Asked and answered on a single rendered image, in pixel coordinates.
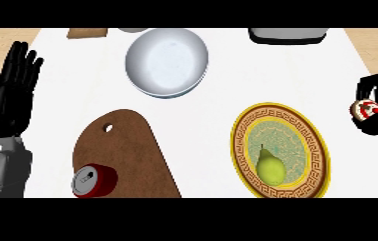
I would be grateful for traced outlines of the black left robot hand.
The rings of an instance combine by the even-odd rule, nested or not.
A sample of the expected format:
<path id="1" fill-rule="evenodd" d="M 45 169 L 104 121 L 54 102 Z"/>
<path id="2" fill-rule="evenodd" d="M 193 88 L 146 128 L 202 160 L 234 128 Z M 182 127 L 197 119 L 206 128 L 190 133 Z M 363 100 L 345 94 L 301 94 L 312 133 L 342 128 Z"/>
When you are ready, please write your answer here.
<path id="1" fill-rule="evenodd" d="M 19 137 L 27 128 L 41 65 L 27 43 L 14 41 L 0 72 L 0 138 Z"/>

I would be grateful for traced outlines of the white bowl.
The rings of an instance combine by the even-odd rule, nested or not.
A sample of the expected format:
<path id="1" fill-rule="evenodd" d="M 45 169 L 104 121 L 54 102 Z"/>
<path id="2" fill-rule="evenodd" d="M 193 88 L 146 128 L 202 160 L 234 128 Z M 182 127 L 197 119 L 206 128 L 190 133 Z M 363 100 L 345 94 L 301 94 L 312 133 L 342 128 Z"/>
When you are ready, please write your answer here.
<path id="1" fill-rule="evenodd" d="M 182 28 L 157 28 L 132 42 L 125 73 L 135 88 L 156 98 L 174 98 L 199 84 L 206 73 L 208 50 L 199 36 Z"/>

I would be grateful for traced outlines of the yellow patterned plate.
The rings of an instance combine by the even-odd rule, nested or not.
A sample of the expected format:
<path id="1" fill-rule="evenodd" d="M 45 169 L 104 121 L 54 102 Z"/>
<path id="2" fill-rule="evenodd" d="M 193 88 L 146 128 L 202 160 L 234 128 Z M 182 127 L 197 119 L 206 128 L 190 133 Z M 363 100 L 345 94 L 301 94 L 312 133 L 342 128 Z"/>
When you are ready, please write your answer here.
<path id="1" fill-rule="evenodd" d="M 230 155 L 239 178 L 256 197 L 318 198 L 330 179 L 330 158 L 320 133 L 286 105 L 258 103 L 237 116 L 230 133 Z M 256 173 L 259 155 L 280 160 L 284 178 L 278 184 Z"/>

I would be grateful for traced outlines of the brown flat block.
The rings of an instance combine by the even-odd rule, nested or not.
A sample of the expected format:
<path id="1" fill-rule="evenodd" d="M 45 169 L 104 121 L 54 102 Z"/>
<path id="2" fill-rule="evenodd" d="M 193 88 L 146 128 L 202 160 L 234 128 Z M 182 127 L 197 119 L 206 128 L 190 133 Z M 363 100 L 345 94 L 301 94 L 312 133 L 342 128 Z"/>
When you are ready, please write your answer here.
<path id="1" fill-rule="evenodd" d="M 66 34 L 67 39 L 97 38 L 107 34 L 106 28 L 70 28 Z"/>

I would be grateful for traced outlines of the brown wooden cutting board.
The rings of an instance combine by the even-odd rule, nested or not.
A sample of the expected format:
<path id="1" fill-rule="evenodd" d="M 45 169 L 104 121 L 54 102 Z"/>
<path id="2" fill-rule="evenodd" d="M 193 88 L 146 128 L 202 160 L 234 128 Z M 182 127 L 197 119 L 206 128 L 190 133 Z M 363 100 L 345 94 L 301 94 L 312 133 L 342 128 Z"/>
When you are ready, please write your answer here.
<path id="1" fill-rule="evenodd" d="M 73 148 L 73 171 L 89 163 L 110 167 L 117 175 L 106 197 L 180 198 L 148 124 L 137 112 L 115 110 L 84 129 Z"/>

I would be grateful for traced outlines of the red can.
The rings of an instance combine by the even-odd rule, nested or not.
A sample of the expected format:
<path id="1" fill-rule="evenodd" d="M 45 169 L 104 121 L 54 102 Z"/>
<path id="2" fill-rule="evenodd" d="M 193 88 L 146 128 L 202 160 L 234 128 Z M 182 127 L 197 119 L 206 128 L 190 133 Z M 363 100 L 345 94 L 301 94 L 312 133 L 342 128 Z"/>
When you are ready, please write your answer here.
<path id="1" fill-rule="evenodd" d="M 72 193 L 78 198 L 106 196 L 112 192 L 116 182 L 117 175 L 112 167 L 86 164 L 73 175 Z"/>

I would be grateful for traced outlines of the green pear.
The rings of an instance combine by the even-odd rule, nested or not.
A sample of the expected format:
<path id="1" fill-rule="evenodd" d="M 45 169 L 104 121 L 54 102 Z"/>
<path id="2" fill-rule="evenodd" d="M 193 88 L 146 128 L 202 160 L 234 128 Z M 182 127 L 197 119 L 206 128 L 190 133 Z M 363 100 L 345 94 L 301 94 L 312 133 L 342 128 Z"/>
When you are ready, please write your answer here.
<path id="1" fill-rule="evenodd" d="M 259 149 L 259 156 L 255 165 L 259 180 L 270 186 L 278 186 L 286 177 L 286 168 L 281 160 L 265 148 Z"/>

